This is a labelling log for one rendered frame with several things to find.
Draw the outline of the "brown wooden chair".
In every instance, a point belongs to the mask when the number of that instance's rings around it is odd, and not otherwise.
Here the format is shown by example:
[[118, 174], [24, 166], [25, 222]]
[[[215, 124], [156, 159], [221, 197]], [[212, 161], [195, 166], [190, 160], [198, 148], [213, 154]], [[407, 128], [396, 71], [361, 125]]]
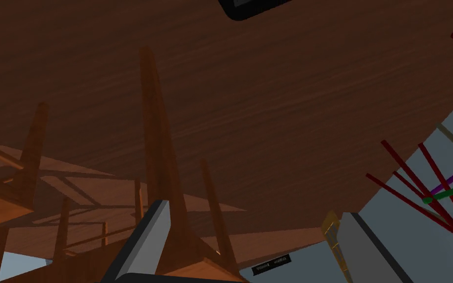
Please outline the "brown wooden chair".
[[170, 231], [156, 272], [244, 282], [205, 160], [200, 165], [218, 248], [206, 244], [189, 225], [155, 57], [147, 46], [139, 54], [148, 200], [163, 199], [170, 205]]
[[[82, 245], [85, 243], [89, 243], [95, 240], [101, 240], [102, 246], [107, 245], [107, 238], [112, 235], [117, 235], [119, 233], [123, 233], [135, 228], [135, 226], [125, 227], [119, 230], [115, 230], [113, 232], [108, 232], [107, 230], [107, 223], [103, 222], [103, 230], [102, 233], [98, 236], [91, 237], [79, 242], [75, 242], [72, 244], [67, 244], [68, 238], [68, 226], [69, 226], [69, 218], [70, 218], [70, 199], [68, 197], [64, 197], [61, 205], [61, 212], [60, 218], [57, 228], [57, 236], [55, 241], [55, 248], [54, 248], [54, 255], [53, 255], [53, 262], [59, 263], [62, 260], [66, 259], [66, 256], [75, 257], [77, 254], [73, 251], [69, 250], [71, 247], [75, 247], [78, 245]], [[0, 226], [0, 268], [2, 265], [3, 254], [5, 250], [5, 246], [7, 244], [9, 234], [9, 226]]]
[[0, 224], [34, 211], [34, 195], [40, 167], [49, 105], [38, 105], [22, 150], [16, 159], [0, 150], [0, 161], [17, 169], [12, 179], [0, 179]]

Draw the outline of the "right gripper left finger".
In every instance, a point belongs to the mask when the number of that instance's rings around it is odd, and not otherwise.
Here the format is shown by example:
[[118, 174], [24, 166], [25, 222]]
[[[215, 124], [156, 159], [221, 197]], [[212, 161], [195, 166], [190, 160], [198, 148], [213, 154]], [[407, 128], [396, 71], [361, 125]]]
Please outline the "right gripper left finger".
[[151, 283], [170, 226], [169, 201], [154, 201], [107, 268], [100, 283]]

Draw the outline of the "yellow slatted object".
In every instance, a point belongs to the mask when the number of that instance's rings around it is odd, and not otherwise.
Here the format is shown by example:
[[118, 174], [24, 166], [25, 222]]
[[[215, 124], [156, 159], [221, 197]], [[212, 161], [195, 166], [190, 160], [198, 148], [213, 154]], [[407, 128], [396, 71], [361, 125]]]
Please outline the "yellow slatted object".
[[339, 268], [342, 271], [346, 281], [348, 283], [353, 283], [352, 277], [350, 275], [346, 261], [343, 257], [341, 248], [340, 248], [338, 240], [337, 240], [339, 226], [340, 226], [340, 220], [338, 219], [338, 217], [336, 216], [334, 211], [331, 210], [325, 217], [320, 229], [322, 230], [325, 240], [326, 240], [329, 248], [331, 249], [332, 254], [334, 255], [334, 257], [339, 265]]

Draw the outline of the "red frame with coloured bars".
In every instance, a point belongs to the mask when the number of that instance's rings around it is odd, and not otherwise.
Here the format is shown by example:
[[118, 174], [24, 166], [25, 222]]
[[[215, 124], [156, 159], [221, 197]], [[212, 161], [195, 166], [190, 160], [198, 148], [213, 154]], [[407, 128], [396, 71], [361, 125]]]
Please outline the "red frame with coloured bars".
[[418, 144], [418, 148], [421, 150], [421, 153], [423, 154], [424, 158], [432, 168], [434, 174], [440, 181], [440, 184], [443, 186], [444, 192], [442, 197], [437, 197], [436, 195], [430, 192], [427, 186], [425, 186], [423, 182], [416, 176], [414, 171], [398, 155], [398, 153], [389, 144], [389, 142], [387, 142], [386, 140], [382, 140], [380, 143], [387, 150], [389, 155], [398, 163], [400, 168], [403, 169], [403, 171], [408, 175], [411, 182], [409, 182], [408, 180], [406, 180], [406, 178], [399, 175], [396, 171], [393, 172], [393, 175], [396, 178], [398, 178], [404, 185], [410, 188], [413, 191], [413, 193], [417, 195], [424, 203], [428, 204], [431, 208], [433, 208], [437, 214], [436, 215], [431, 214], [430, 211], [424, 209], [423, 207], [409, 200], [407, 197], [398, 193], [396, 190], [394, 190], [393, 188], [391, 188], [390, 186], [388, 186], [386, 183], [382, 182], [375, 176], [371, 175], [370, 173], [366, 175], [366, 178], [371, 180], [373, 183], [379, 185], [383, 189], [387, 190], [393, 196], [397, 197], [399, 200], [408, 204], [410, 207], [414, 208], [419, 213], [431, 219], [433, 222], [437, 223], [439, 226], [453, 234], [453, 217], [450, 216], [448, 211], [439, 203], [439, 200], [444, 197], [450, 197], [453, 202], [453, 189], [450, 187], [449, 183], [443, 177], [441, 171], [439, 170], [434, 159], [428, 152], [426, 146], [424, 146], [423, 143]]

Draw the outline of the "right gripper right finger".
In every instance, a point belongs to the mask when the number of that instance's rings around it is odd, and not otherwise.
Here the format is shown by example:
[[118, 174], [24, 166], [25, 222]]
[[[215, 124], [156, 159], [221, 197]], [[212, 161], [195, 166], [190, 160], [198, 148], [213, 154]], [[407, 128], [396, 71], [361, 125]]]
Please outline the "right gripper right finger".
[[358, 213], [344, 213], [338, 242], [354, 283], [414, 283]]

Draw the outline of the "black wall vent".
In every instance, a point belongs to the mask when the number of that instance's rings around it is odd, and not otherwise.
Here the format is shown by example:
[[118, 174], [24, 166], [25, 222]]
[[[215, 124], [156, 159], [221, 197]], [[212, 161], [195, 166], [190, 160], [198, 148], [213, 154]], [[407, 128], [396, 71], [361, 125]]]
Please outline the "black wall vent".
[[276, 267], [280, 267], [282, 265], [288, 264], [291, 262], [291, 258], [289, 254], [282, 255], [280, 257], [274, 258], [267, 262], [261, 263], [252, 267], [253, 276], [262, 274], [266, 271], [272, 270]]

